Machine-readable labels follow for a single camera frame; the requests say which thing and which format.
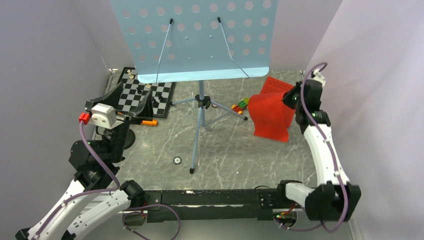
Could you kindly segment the orange toy microphone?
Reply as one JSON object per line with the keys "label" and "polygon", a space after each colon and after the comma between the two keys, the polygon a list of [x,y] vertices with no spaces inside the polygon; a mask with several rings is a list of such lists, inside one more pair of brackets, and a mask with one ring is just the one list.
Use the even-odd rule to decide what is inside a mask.
{"label": "orange toy microphone", "polygon": [[156,127],[158,125],[158,121],[156,119],[144,119],[144,118],[132,118],[130,120],[131,125],[146,125]]}

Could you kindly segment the black microphone stand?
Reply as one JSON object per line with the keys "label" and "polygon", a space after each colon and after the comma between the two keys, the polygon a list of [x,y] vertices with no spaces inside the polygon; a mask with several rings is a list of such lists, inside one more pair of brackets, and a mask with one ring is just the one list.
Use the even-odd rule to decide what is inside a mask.
{"label": "black microphone stand", "polygon": [[133,130],[129,129],[128,134],[124,143],[124,149],[127,150],[133,146],[136,141],[136,135]]}

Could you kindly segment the red sheet music paper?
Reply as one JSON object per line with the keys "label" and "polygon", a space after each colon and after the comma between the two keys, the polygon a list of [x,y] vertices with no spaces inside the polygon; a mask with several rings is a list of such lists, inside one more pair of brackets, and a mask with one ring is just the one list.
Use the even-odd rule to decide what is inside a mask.
{"label": "red sheet music paper", "polygon": [[283,92],[252,95],[248,112],[254,124],[253,135],[286,143],[295,111],[283,103]]}

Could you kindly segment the light blue music stand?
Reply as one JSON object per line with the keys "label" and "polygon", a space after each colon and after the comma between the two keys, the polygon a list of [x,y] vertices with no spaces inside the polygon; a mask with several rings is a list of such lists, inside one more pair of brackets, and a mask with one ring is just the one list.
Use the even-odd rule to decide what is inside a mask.
{"label": "light blue music stand", "polygon": [[143,84],[198,82],[197,126],[212,100],[206,80],[265,76],[275,0],[113,0],[111,7]]}

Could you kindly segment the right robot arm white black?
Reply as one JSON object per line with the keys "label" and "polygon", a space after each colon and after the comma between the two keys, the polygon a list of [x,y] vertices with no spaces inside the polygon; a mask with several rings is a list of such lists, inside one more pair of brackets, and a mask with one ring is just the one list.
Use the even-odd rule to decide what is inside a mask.
{"label": "right robot arm white black", "polygon": [[314,162],[317,186],[307,187],[296,180],[282,180],[277,186],[276,202],[282,208],[296,203],[312,221],[347,222],[362,195],[358,185],[351,184],[340,163],[332,138],[331,121],[320,109],[322,83],[297,82],[283,95],[282,102],[294,110]]}

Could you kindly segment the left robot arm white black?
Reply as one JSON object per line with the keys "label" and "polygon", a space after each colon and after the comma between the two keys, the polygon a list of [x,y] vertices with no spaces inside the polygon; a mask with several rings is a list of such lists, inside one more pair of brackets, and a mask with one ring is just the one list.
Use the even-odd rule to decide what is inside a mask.
{"label": "left robot arm white black", "polygon": [[134,180],[120,183],[116,175],[133,119],[153,115],[152,91],[130,111],[115,105],[123,91],[119,83],[85,103],[78,118],[81,139],[70,150],[75,174],[62,197],[34,226],[20,229],[18,240],[79,240],[113,215],[137,210],[146,203],[145,191]]}

